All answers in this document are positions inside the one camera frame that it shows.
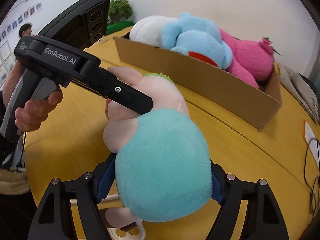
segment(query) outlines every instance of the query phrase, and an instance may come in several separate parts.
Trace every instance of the stuffed animal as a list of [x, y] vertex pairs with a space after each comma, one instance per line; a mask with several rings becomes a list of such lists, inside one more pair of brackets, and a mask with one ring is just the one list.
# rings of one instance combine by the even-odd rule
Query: stuffed animal
[[207, 142], [183, 96], [164, 75], [142, 76], [129, 67], [108, 70], [150, 96], [154, 106], [138, 115], [107, 100], [103, 139], [117, 154], [116, 184], [124, 207], [100, 210], [106, 227], [129, 231], [143, 220], [164, 222], [195, 212], [212, 197], [215, 176]]
[[274, 62], [274, 50], [270, 41], [239, 41], [222, 29], [222, 40], [229, 45], [233, 60], [227, 71], [242, 81], [258, 88], [257, 81], [265, 81], [271, 74]]
[[164, 49], [170, 49], [198, 58], [220, 69], [226, 69], [232, 61], [230, 47], [222, 41], [214, 21], [180, 14], [177, 22], [167, 23], [161, 31]]
[[165, 16], [149, 16], [138, 21], [131, 29], [129, 39], [155, 47], [161, 45], [161, 29], [168, 22], [176, 22], [178, 19]]

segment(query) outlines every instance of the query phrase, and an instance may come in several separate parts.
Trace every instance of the poster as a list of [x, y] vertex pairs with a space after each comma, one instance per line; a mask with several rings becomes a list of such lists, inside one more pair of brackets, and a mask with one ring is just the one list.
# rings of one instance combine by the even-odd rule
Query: poster
[[29, 18], [29, 10], [26, 10], [24, 13], [23, 13], [23, 18], [24, 20], [27, 20]]
[[4, 31], [2, 32], [2, 38], [4, 39], [6, 36], [7, 36], [7, 33], [6, 33], [6, 31], [4, 30]]
[[11, 70], [14, 67], [14, 63], [15, 63], [15, 59], [14, 57], [11, 55], [10, 57], [7, 58], [7, 60], [5, 60], [5, 65], [7, 67], [7, 71], [10, 73]]
[[2, 64], [0, 66], [0, 83], [3, 84], [5, 82], [5, 80], [7, 79], [7, 77], [8, 77], [8, 73], [5, 70], [4, 65]]
[[17, 20], [13, 21], [12, 23], [12, 29], [15, 30], [18, 27]]
[[23, 22], [23, 15], [21, 14], [18, 18], [19, 25], [22, 24], [22, 22]]
[[35, 7], [33, 6], [33, 7], [31, 7], [31, 9], [30, 9], [30, 17], [33, 16], [35, 13], [36, 13], [36, 9], [35, 9]]
[[36, 4], [36, 10], [37, 10], [37, 12], [41, 12], [42, 11], [41, 3], [37, 3]]

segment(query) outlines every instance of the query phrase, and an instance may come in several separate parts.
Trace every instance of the white plush toy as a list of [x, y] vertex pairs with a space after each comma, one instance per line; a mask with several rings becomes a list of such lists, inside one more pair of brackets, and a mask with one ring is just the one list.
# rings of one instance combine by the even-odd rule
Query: white plush toy
[[131, 41], [162, 47], [161, 29], [168, 22], [176, 22], [178, 19], [165, 16], [149, 16], [138, 21], [131, 29], [129, 38]]

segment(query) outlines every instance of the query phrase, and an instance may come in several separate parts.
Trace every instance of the yellow table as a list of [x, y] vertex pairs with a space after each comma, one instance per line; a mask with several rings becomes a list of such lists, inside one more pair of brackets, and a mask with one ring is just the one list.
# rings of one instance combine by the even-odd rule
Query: yellow table
[[[128, 30], [114, 35], [124, 35]], [[104, 68], [128, 65], [120, 62], [114, 41], [109, 37], [106, 40], [86, 51], [98, 56]], [[280, 205], [290, 239], [298, 239], [311, 219], [309, 191], [303, 180], [307, 147], [302, 137], [304, 120], [320, 137], [318, 125], [283, 87], [284, 105], [261, 132], [206, 98], [177, 87], [187, 101], [191, 119], [207, 139], [212, 160], [239, 179], [253, 182], [266, 179]], [[27, 135], [25, 163], [37, 204], [52, 178], [76, 179], [92, 171], [109, 154], [102, 141], [103, 129], [108, 122], [104, 114], [105, 100], [74, 84], [62, 91], [63, 102], [50, 113], [40, 130]], [[316, 174], [316, 163], [309, 156], [307, 178], [310, 183]], [[110, 193], [115, 192], [113, 185]], [[118, 200], [100, 205], [106, 206], [121, 206], [121, 203]], [[194, 214], [175, 221], [143, 222], [146, 239], [205, 239], [219, 208], [215, 201], [209, 201]], [[245, 211], [243, 203], [232, 239], [239, 239]], [[84, 239], [76, 206], [73, 206], [73, 215], [78, 238]]]

